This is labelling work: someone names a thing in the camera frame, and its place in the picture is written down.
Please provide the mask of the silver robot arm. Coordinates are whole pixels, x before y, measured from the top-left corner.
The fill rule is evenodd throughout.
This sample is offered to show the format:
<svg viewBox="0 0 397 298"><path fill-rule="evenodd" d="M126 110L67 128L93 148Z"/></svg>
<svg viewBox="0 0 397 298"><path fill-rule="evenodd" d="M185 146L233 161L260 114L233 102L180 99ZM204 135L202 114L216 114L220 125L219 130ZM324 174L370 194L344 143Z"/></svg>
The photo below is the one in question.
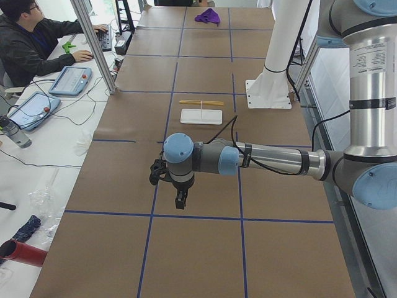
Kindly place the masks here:
<svg viewBox="0 0 397 298"><path fill-rule="evenodd" d="M396 207L396 2L321 1L318 45L349 49L350 144L342 152L277 148L213 138L193 142L183 133L164 141L150 182L167 181L183 209L196 172L234 175L258 167L327 181L361 204Z"/></svg>

